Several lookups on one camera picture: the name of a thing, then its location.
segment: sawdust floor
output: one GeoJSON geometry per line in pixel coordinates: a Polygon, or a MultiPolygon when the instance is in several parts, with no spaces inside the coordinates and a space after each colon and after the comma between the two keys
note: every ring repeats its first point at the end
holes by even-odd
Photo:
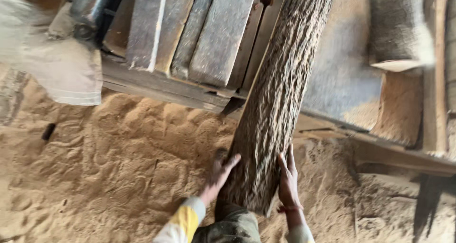
{"type": "MultiPolygon", "coordinates": [[[[23,95],[14,121],[0,127],[2,243],[150,242],[202,186],[214,150],[229,147],[236,128],[229,118],[109,90],[97,107],[52,102],[33,80],[23,95]],[[45,142],[50,122],[57,127],[45,142]]],[[[357,187],[345,169],[347,140],[294,143],[317,242],[411,242],[416,187],[375,176],[361,176],[357,187]]],[[[454,219],[453,204],[440,205],[423,242],[453,242],[454,219]]],[[[263,242],[284,242],[283,215],[259,217],[259,227],[263,242]]]]}

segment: yellow sleeve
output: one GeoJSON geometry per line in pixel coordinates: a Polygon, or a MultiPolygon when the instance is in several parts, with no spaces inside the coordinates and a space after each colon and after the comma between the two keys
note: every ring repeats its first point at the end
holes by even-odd
{"type": "Polygon", "coordinates": [[[190,243],[205,215],[206,207],[199,198],[187,199],[152,242],[190,243]]]}

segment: sleeve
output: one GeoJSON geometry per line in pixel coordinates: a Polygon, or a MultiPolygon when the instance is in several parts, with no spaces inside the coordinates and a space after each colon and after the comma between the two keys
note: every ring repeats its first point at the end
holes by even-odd
{"type": "Polygon", "coordinates": [[[294,227],[286,236],[288,243],[315,243],[311,230],[307,224],[294,227]]]}
{"type": "Polygon", "coordinates": [[[201,199],[190,197],[174,213],[152,243],[190,243],[205,216],[206,207],[201,199]]]}

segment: hand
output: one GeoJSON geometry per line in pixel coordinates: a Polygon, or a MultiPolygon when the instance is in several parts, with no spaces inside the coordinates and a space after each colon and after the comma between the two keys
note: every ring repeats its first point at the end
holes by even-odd
{"type": "Polygon", "coordinates": [[[241,155],[236,154],[233,157],[231,157],[226,162],[226,164],[223,164],[226,157],[226,150],[217,150],[212,171],[206,181],[206,185],[204,186],[202,192],[199,195],[200,199],[206,207],[209,206],[211,201],[217,198],[217,195],[219,194],[220,189],[225,184],[228,175],[231,172],[231,169],[233,169],[233,167],[235,167],[241,160],[241,155]]]}
{"type": "Polygon", "coordinates": [[[303,209],[298,196],[298,171],[293,156],[293,144],[288,146],[288,162],[283,153],[279,154],[280,187],[279,199],[285,207],[298,207],[303,209]]]}

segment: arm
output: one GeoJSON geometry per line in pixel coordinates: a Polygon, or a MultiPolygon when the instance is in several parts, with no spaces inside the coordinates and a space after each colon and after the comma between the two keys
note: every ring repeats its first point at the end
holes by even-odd
{"type": "Polygon", "coordinates": [[[212,172],[201,193],[185,200],[152,242],[190,243],[195,231],[206,215],[206,207],[217,198],[231,169],[239,163],[239,160],[241,160],[241,155],[236,154],[223,165],[223,157],[219,155],[214,161],[212,172]]]}
{"type": "Polygon", "coordinates": [[[281,211],[286,213],[288,224],[289,243],[314,243],[312,233],[305,222],[303,207],[298,196],[298,171],[293,156],[293,145],[288,147],[288,161],[285,161],[283,153],[279,155],[280,164],[280,187],[279,199],[284,205],[281,211]]]}

